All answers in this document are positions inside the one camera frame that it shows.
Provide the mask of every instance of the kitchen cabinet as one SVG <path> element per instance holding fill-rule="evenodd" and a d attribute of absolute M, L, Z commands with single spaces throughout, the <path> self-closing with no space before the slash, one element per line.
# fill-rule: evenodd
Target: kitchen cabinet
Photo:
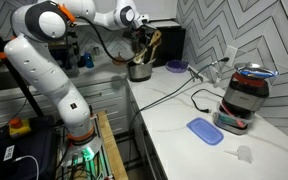
<path fill-rule="evenodd" d="M 136 112 L 139 111 L 138 105 L 131 94 L 130 97 L 130 109 L 132 119 Z M 157 156 L 156 149 L 153 145 L 152 139 L 148 134 L 146 125 L 143 121 L 141 113 L 139 113 L 133 122 L 133 128 L 135 133 L 135 143 L 137 150 L 139 151 L 144 165 L 146 179 L 152 180 L 164 180 L 167 179 L 161 162 Z"/>
<path fill-rule="evenodd" d="M 94 113 L 106 112 L 114 135 L 127 132 L 128 129 L 125 83 L 126 80 L 121 78 L 97 84 L 84 83 L 83 86 L 77 86 L 86 102 L 92 105 Z M 45 115 L 52 115 L 55 119 L 61 118 L 56 106 L 46 96 L 35 90 L 31 90 L 31 93 Z M 25 99 L 18 88 L 0 91 L 0 127 L 5 125 L 22 108 L 26 102 Z M 36 114 L 31 105 L 26 102 L 17 116 L 31 118 L 35 117 Z"/>
<path fill-rule="evenodd" d="M 118 0 L 95 0 L 98 12 L 108 12 L 116 7 Z M 175 19 L 177 0 L 133 0 L 141 14 L 148 14 L 150 20 Z"/>

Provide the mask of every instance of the wall outlet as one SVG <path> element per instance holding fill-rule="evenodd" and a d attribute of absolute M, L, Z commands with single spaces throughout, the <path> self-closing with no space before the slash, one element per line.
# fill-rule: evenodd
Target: wall outlet
<path fill-rule="evenodd" d="M 224 57 L 230 58 L 230 60 L 226 63 L 227 66 L 233 67 L 236 53 L 237 53 L 237 48 L 233 46 L 227 46 L 226 51 L 224 53 Z"/>

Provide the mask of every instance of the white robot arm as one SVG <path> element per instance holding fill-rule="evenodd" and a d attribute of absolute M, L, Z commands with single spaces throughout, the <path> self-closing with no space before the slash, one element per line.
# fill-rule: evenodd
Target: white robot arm
<path fill-rule="evenodd" d="M 89 106 L 57 65 L 47 44 L 65 38 L 68 25 L 78 16 L 110 30 L 138 28 L 148 20 L 137 12 L 132 0 L 117 0 L 117 8 L 105 14 L 96 12 L 92 0 L 39 1 L 13 13 L 11 22 L 17 38 L 4 52 L 18 72 L 57 106 L 74 145 L 92 148 L 100 141 L 94 138 Z"/>

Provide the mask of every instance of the wooden board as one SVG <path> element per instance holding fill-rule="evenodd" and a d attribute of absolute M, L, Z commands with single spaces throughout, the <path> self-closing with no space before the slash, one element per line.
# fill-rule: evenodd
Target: wooden board
<path fill-rule="evenodd" d="M 116 180 L 128 180 L 124 164 L 113 136 L 105 112 L 98 113 L 99 124 L 102 131 L 104 147 L 108 156 L 112 173 Z"/>

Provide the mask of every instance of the chevron tile backsplash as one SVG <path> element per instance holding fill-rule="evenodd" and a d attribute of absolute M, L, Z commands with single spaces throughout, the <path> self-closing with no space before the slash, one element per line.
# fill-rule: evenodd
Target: chevron tile backsplash
<path fill-rule="evenodd" d="M 0 36 L 4 40 L 11 38 L 11 24 L 10 17 L 12 12 L 23 5 L 28 5 L 37 2 L 37 0 L 0 0 Z M 105 42 L 107 49 L 110 52 L 116 52 L 112 55 L 117 55 L 117 52 L 125 52 L 129 55 L 131 46 L 130 40 L 124 38 L 123 30 L 108 31 L 105 28 L 98 27 L 100 34 Z M 78 42 L 80 46 L 80 53 L 91 52 L 93 47 L 99 47 L 101 52 L 104 52 L 95 31 L 91 26 L 77 26 L 70 31 L 75 31 L 78 37 L 76 39 L 70 38 L 72 42 Z M 6 71 L 5 67 L 0 67 L 0 71 Z"/>
<path fill-rule="evenodd" d="M 258 113 L 288 135 L 288 0 L 179 0 L 176 20 L 187 34 L 183 59 L 197 69 L 238 49 L 234 62 L 254 62 L 280 76 L 269 79 L 270 97 Z M 226 88 L 232 73 L 217 66 Z M 210 68 L 204 72 L 216 78 Z"/>

